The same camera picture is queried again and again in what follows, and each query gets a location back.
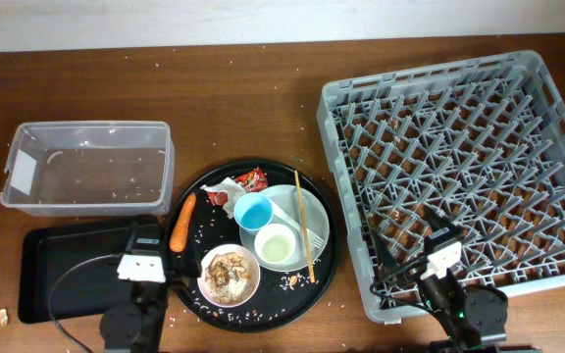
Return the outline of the orange carrot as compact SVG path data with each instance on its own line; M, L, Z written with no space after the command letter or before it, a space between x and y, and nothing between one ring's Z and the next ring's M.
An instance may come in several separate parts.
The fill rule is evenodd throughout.
M169 247L173 252L182 252L186 246L189 223L196 201L196 194L191 192L182 204L179 217L169 240Z

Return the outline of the white bowl with leftovers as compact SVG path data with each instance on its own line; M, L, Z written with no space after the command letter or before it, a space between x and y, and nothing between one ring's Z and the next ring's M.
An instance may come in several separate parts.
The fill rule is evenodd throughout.
M208 251L201 262L198 288L206 300L222 308L238 307L257 291L261 279L255 256L236 244Z

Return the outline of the white plastic fork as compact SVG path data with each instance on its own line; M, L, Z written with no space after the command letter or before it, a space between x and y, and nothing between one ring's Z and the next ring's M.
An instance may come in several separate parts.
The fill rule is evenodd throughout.
M301 229L301 225L286 211L284 211L278 204L276 204L273 200L270 200L270 203L273 208L273 214L278 217L279 219L283 220L291 227L296 229L298 232L303 232ZM306 229L308 234L309 243L312 248L323 247L327 244L327 241L320 237L315 231L310 228Z

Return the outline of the light blue cup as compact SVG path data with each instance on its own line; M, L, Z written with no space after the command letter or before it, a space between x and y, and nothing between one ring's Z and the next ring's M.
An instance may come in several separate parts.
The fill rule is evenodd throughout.
M233 215L240 228L256 234L271 222L274 211L268 197L259 192L251 192L238 198L233 207Z

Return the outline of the white tissue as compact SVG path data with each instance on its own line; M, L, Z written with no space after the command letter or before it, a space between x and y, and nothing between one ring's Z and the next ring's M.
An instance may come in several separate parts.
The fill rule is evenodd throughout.
M230 177L226 177L218 184L203 185L201 189L207 193L212 206L221 206L229 219L234 218L234 205L247 191Z

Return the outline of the small white cup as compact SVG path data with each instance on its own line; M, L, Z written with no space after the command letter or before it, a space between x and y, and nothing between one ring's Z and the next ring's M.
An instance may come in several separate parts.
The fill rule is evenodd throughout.
M255 236L254 249L257 256L269 265L279 265L288 261L296 246L293 231L282 224L269 224L262 227Z

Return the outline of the wooden chopstick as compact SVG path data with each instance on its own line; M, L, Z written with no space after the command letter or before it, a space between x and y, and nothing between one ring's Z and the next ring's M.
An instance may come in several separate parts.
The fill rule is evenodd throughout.
M301 188L301 184L300 184L300 178L299 178L298 170L294 170L294 179L295 179L295 186L296 186L296 193L297 193L298 210L299 210L299 215L300 215L301 232L302 232L302 235L303 235L303 240L304 240L305 249L306 249L307 269L308 269L308 273L309 273L309 279L310 279L311 283L315 283L316 278L315 278L314 267L313 267L313 257L312 257L312 253L311 253L311 244L310 244L310 238L309 238L309 234L308 234L308 228L307 228L307 225L306 225L305 208L304 208L304 202L303 202L303 197L302 197L302 188Z

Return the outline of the red snack wrapper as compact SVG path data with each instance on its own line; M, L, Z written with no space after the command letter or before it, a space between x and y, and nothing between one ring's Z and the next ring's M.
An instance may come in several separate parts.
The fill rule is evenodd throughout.
M233 178L238 182L247 192L259 192L268 187L268 181L265 174L260 168Z

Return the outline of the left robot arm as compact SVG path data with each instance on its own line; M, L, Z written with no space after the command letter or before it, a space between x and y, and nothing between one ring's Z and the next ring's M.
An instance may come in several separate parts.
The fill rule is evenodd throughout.
M108 309L100 321L106 352L157 352L170 289L202 274L191 258L175 264L162 234L133 222L117 277L130 284L128 300Z

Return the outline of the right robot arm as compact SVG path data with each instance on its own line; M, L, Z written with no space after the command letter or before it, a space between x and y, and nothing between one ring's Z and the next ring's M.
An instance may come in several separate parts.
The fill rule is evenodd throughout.
M380 286L406 286L415 283L423 310L436 319L447 339L430 343L430 352L497 352L507 339L508 297L491 286L459 283L451 268L460 261L462 231L430 207L423 219L432 234L424 239L423 253L401 265L385 270L385 275L370 285L375 296L386 299Z

